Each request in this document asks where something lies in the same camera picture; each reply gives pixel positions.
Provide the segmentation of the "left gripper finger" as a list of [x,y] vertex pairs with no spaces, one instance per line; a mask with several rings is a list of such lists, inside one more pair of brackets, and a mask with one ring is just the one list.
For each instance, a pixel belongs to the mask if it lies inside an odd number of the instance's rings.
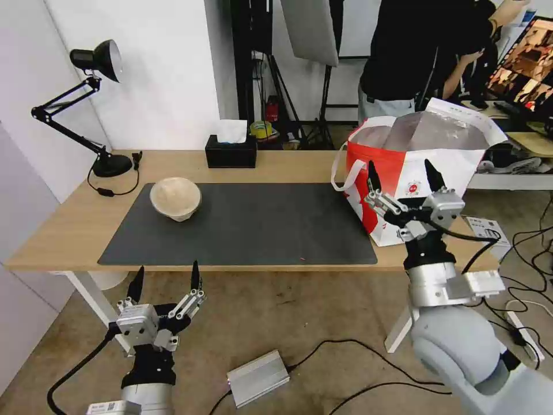
[[183,320],[186,316],[193,319],[205,300],[206,294],[203,290],[198,261],[194,261],[191,272],[191,289],[168,313],[168,318]]
[[145,267],[141,266],[128,285],[126,297],[116,303],[116,306],[119,310],[124,310],[127,307],[132,307],[140,302],[144,276]]

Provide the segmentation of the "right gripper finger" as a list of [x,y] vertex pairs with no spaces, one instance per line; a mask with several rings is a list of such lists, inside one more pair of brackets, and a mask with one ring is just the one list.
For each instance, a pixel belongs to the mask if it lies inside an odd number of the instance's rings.
[[365,196],[364,202],[368,204],[378,216],[384,217],[387,213],[399,216],[408,212],[408,207],[405,204],[388,193],[383,192],[380,178],[373,161],[369,161],[367,173],[368,194]]
[[429,159],[425,159],[427,181],[432,194],[453,193],[454,189],[446,186],[442,174],[434,167]]

